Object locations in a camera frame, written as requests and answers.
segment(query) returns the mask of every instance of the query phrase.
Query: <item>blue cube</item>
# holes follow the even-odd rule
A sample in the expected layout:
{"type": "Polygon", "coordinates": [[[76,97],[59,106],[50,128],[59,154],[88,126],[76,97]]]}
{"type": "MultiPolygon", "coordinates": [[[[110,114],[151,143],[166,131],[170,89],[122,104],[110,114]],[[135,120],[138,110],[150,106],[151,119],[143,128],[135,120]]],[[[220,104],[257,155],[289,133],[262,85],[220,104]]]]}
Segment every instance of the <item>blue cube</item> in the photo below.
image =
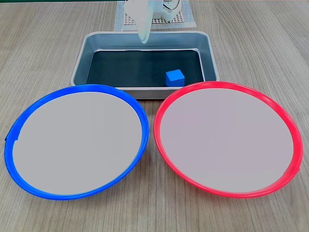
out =
{"type": "Polygon", "coordinates": [[[184,76],[183,73],[178,69],[166,73],[166,86],[167,87],[183,87],[184,76]]]}

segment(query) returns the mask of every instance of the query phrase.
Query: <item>metal tray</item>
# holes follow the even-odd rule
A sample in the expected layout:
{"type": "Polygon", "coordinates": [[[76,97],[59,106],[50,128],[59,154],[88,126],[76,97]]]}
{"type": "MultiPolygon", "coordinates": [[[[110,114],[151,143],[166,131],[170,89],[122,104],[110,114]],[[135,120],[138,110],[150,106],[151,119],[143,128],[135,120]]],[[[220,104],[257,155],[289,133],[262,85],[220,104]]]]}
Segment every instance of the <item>metal tray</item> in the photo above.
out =
{"type": "MultiPolygon", "coordinates": [[[[194,50],[198,53],[203,81],[218,81],[210,40],[201,31],[154,31],[147,44],[142,44],[136,32],[93,32],[85,37],[77,59],[71,86],[87,84],[94,53],[98,51],[166,51],[194,50]]],[[[165,99],[180,87],[120,87],[135,99],[165,99]]]]}

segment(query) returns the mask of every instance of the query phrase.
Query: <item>wooden table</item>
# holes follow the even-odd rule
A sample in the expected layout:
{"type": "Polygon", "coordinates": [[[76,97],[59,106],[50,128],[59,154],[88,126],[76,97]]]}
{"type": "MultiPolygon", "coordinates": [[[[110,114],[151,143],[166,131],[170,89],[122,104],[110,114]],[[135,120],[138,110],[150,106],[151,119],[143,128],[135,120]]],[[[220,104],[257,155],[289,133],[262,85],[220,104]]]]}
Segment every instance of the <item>wooden table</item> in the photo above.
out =
{"type": "Polygon", "coordinates": [[[116,2],[0,4],[1,232],[307,232],[309,231],[309,2],[192,1],[198,30],[209,34],[222,81],[253,87],[281,104],[304,142],[299,174],[257,199],[208,194],[163,161],[152,123],[160,101],[141,101],[151,136],[143,158],[120,183],[75,201],[22,190],[4,162],[17,117],[69,86],[86,34],[113,30],[116,2]]]}

